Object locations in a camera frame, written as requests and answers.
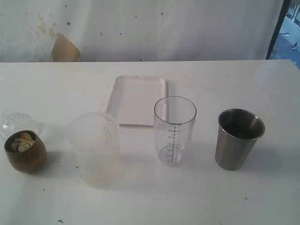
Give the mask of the wooden block pieces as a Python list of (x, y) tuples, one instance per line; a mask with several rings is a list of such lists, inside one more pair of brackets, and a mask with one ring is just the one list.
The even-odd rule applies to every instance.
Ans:
[(30, 134), (28, 133), (21, 133), (19, 137), (15, 138), (15, 140), (11, 143), (11, 149), (13, 152), (19, 152), (18, 151), (18, 145), (20, 142), (23, 142), (25, 140), (33, 140)]

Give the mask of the brown wooden cup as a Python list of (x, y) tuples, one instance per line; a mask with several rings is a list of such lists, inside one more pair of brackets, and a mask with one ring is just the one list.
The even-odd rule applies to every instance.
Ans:
[[(21, 133), (28, 133), (31, 135), (35, 144), (24, 152), (13, 152), (11, 143), (15, 138), (19, 137)], [(5, 153), (10, 164), (18, 171), (23, 173), (33, 173), (45, 164), (47, 152), (44, 143), (39, 136), (31, 130), (22, 130), (11, 135), (4, 144)]]

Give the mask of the clear graduated shaker cup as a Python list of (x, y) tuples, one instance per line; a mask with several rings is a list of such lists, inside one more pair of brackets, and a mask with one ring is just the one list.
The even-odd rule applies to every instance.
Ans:
[(154, 142), (159, 161), (179, 165), (191, 143), (197, 116), (195, 104), (185, 97), (167, 96), (154, 105)]

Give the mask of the clear dome shaker lid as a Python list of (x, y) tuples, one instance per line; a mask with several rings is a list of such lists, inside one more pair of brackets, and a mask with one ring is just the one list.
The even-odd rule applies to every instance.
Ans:
[(11, 135), (22, 130), (31, 130), (40, 134), (40, 125), (29, 115), (17, 110), (8, 109), (0, 121), (0, 137), (5, 142)]

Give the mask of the white rectangular tray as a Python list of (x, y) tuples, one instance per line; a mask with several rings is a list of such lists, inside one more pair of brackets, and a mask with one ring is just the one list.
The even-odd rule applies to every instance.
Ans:
[(106, 112), (120, 125), (154, 124), (154, 105), (168, 95), (164, 78), (155, 76), (119, 76), (115, 79)]

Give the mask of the translucent plastic lidded container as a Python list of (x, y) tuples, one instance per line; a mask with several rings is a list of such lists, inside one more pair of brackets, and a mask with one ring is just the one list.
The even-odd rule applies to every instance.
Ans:
[(92, 188), (107, 189), (121, 179), (119, 128), (114, 117), (104, 112), (81, 115), (67, 128), (82, 179)]

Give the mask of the stainless steel tumbler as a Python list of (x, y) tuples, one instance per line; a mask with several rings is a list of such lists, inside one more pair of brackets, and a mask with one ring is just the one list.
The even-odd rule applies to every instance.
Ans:
[(218, 117), (215, 161), (223, 169), (241, 168), (256, 141), (265, 132), (263, 121), (244, 109), (227, 109)]

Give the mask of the dark window frame post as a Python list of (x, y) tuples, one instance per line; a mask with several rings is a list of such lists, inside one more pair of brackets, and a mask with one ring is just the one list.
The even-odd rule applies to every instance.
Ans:
[(283, 1), (281, 10), (280, 10), (280, 13), (279, 13), (279, 16), (278, 16), (277, 24), (275, 26), (275, 29), (274, 29), (274, 32), (273, 32), (273, 35), (272, 35), (272, 38), (271, 38), (271, 41), (270, 41), (270, 45), (269, 45), (269, 48), (268, 48), (268, 51), (267, 51), (267, 55), (266, 55), (266, 58), (265, 58), (266, 60), (270, 59), (270, 55), (273, 51), (274, 45), (275, 45), (277, 37), (279, 35), (279, 31), (280, 31), (281, 26), (283, 24), (283, 21), (285, 19), (285, 15), (286, 15), (289, 7), (290, 7), (290, 4), (291, 4), (291, 0), (284, 0)]

